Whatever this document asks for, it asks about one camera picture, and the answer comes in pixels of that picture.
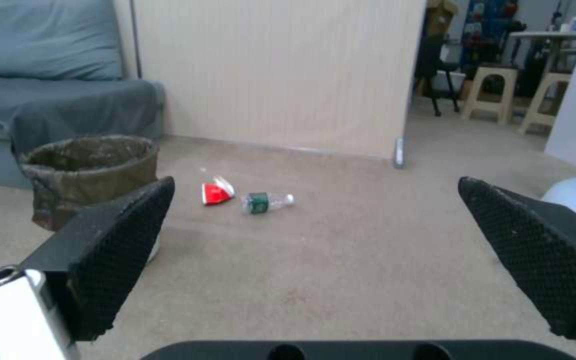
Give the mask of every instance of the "carpet floor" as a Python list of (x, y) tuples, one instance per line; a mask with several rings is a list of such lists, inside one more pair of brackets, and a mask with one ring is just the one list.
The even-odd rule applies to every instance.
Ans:
[[(461, 176), (540, 197), (576, 168), (546, 138), (461, 121), (416, 98), (407, 167), (371, 157), (167, 137), (158, 175), (176, 194), (161, 248), (114, 324), (83, 359), (135, 359), (186, 340), (521, 339), (576, 356), (496, 259), (457, 194)], [(213, 175), (240, 194), (295, 195), (252, 216), (201, 205)], [(0, 187), (0, 265), (49, 233), (30, 222), (32, 192)]]

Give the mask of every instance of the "green bottle label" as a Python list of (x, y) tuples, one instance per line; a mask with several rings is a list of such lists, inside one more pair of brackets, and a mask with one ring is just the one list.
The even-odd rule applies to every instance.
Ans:
[(249, 193), (250, 214), (263, 214), (268, 211), (268, 194), (267, 193)]

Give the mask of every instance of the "couch cushion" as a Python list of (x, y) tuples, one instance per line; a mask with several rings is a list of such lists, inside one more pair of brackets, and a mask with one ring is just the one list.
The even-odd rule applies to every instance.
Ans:
[(157, 137), (156, 87), (145, 80), (0, 77), (0, 135), (18, 153), (81, 135)]
[(0, 0), (0, 76), (120, 79), (112, 0)]

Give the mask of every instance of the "trash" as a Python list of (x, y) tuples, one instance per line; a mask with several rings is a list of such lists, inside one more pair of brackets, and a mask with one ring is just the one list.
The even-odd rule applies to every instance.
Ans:
[(295, 203), (293, 194), (249, 193), (241, 198), (247, 214), (263, 214)]
[(224, 203), (235, 196), (235, 188), (221, 176), (212, 178), (212, 182), (201, 184), (201, 202), (204, 205), (217, 205)]
[(86, 207), (157, 180), (159, 147), (137, 136), (85, 136), (39, 146), (20, 158), (32, 182), (32, 221), (57, 231)]

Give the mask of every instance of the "plastic water bottle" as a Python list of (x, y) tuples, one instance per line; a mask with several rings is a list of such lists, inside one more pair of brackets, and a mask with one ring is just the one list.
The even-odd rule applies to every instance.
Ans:
[(293, 194), (249, 193), (241, 198), (244, 212), (263, 214), (295, 203)]

